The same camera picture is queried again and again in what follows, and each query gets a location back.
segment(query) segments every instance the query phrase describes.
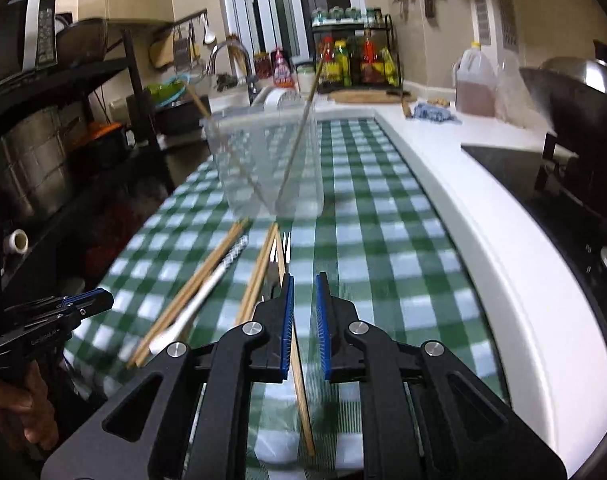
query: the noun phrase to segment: stainless steel pot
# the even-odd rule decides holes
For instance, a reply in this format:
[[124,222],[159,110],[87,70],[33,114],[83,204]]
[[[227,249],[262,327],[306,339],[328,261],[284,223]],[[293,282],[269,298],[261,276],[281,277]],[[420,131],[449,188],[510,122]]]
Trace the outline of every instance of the stainless steel pot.
[[557,57],[520,72],[557,142],[607,175],[607,45],[595,41],[595,51],[596,60]]
[[0,139],[0,190],[18,218],[47,219],[73,196],[56,107],[45,108],[17,124]]

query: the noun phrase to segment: sauce bottle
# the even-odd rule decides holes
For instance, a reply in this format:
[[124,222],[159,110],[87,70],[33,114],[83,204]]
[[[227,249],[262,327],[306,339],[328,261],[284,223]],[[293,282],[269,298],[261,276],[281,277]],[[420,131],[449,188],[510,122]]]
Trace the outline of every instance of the sauce bottle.
[[290,72],[290,65],[284,58],[284,53],[280,48],[277,48],[275,53],[275,71],[273,81],[277,88],[294,88],[295,81]]
[[322,57],[325,61],[323,69],[321,70],[321,82],[325,87],[342,86],[343,83],[343,72],[341,65],[335,55],[333,48],[332,38],[329,36],[323,39],[321,46],[323,51]]
[[363,58],[361,62],[361,80],[365,84],[380,84],[385,82],[383,77],[383,63],[379,60],[372,32],[366,30],[363,44]]
[[352,79],[350,77],[350,56],[347,51],[346,41],[339,40],[335,42],[335,58],[341,66],[344,86],[352,86]]

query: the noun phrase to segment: cutting board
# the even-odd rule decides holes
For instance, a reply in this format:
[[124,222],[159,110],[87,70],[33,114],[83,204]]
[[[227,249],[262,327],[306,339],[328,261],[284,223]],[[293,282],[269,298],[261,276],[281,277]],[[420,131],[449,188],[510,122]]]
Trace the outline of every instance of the cutting board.
[[[400,95],[388,95],[386,90],[338,90],[329,94],[334,102],[345,105],[398,105]],[[406,95],[405,102],[413,103],[417,99]]]

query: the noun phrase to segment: wok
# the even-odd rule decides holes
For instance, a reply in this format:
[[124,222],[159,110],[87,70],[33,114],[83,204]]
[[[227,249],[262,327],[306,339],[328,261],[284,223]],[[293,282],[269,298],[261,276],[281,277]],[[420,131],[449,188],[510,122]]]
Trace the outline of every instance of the wok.
[[520,72],[557,143],[607,175],[607,45],[595,49],[600,59],[558,57]]

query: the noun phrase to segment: human hand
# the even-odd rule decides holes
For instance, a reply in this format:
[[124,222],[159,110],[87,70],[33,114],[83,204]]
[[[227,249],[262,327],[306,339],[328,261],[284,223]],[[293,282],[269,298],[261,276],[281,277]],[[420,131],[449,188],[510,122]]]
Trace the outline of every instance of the human hand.
[[27,441],[44,450],[52,449],[59,440],[55,409],[48,400],[48,388],[35,361],[28,367],[25,384],[23,390],[0,381],[0,431],[11,449],[24,447],[24,439],[8,422],[7,412],[12,412],[19,417]]

